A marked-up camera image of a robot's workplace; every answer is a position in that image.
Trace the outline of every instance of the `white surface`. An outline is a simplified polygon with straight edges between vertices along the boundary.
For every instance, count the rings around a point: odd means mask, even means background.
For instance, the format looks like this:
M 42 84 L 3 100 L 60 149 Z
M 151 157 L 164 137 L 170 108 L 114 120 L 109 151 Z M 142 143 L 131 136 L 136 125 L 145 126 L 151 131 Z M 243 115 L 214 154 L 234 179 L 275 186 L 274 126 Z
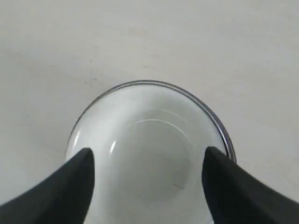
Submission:
M 206 102 L 239 164 L 299 201 L 298 21 L 295 0 L 3 0 L 0 202 L 63 163 L 94 98 L 144 78 Z
M 93 104 L 66 152 L 93 150 L 95 188 L 86 224 L 208 224 L 205 149 L 226 153 L 212 120 L 188 97 L 155 85 L 119 89 Z

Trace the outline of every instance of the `clear glass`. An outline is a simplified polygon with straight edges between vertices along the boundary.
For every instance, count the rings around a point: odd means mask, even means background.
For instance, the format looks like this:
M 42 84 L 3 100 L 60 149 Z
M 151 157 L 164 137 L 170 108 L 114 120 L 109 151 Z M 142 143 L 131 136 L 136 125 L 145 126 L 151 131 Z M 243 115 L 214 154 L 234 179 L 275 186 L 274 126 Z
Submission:
M 227 152 L 213 119 L 172 85 L 137 82 L 108 91 L 80 117 L 66 151 L 66 159 L 84 147 L 94 153 L 85 223 L 210 223 L 201 184 L 207 146 Z

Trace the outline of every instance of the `glass rim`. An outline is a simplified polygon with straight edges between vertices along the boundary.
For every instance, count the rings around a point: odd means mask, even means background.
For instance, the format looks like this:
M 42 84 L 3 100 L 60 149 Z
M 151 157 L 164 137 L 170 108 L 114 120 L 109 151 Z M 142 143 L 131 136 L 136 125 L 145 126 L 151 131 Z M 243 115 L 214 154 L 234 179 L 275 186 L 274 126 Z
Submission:
M 235 149 L 234 149 L 233 143 L 231 141 L 231 138 L 230 138 L 227 130 L 225 129 L 223 123 L 217 117 L 217 115 L 203 101 L 198 99 L 196 96 L 194 96 L 192 93 L 188 92 L 187 90 L 184 90 L 183 88 L 178 87 L 176 85 L 173 85 L 173 84 L 170 84 L 170 83 L 167 83 L 167 82 L 157 81 L 157 80 L 135 80 L 135 81 L 125 82 L 125 83 L 116 85 L 115 87 L 112 87 L 111 89 L 109 89 L 109 90 L 105 91 L 104 93 L 102 93 L 101 95 L 99 95 L 94 101 L 92 101 L 88 105 L 88 107 L 86 107 L 84 109 L 82 114 L 77 119 L 74 127 L 71 130 L 70 136 L 68 138 L 67 146 L 69 144 L 71 136 L 72 136 L 78 122 L 81 120 L 81 118 L 86 113 L 86 111 L 89 108 L 91 108 L 96 102 L 98 102 L 101 98 L 105 97 L 106 95 L 108 95 L 108 94 L 110 94 L 114 91 L 117 91 L 117 90 L 125 88 L 125 87 L 129 87 L 129 86 L 132 86 L 132 85 L 145 85 L 145 84 L 146 85 L 161 86 L 161 87 L 165 87 L 165 88 L 174 90 L 174 91 L 188 97 L 192 102 L 194 102 L 197 106 L 199 106 L 206 113 L 206 115 L 211 119 L 211 121 L 214 123 L 214 125 L 216 126 L 216 128 L 217 128 L 217 130 L 218 130 L 218 132 L 219 132 L 219 134 L 222 138 L 222 141 L 224 143 L 225 150 L 226 150 L 226 153 L 227 153 L 227 157 L 230 158 L 231 160 L 233 160 L 234 162 L 237 162 L 236 155 L 235 155 Z

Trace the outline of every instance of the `white table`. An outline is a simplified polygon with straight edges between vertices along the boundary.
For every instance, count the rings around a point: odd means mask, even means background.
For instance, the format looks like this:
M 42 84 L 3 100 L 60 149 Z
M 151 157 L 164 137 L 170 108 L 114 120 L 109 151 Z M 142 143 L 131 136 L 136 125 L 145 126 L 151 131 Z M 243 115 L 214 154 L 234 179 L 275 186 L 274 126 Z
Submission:
M 76 119 L 121 82 L 206 102 L 238 163 L 299 201 L 298 1 L 29 0 L 0 9 L 0 203 L 64 162 Z

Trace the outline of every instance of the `tabletop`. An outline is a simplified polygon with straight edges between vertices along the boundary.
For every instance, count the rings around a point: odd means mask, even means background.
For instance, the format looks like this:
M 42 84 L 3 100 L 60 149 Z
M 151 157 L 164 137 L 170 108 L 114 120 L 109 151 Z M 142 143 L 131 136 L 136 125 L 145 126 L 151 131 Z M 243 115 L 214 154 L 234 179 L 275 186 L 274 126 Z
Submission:
M 299 2 L 28 0 L 0 9 L 0 203 L 64 162 L 105 90 L 137 79 L 190 91 L 238 164 L 299 201 Z

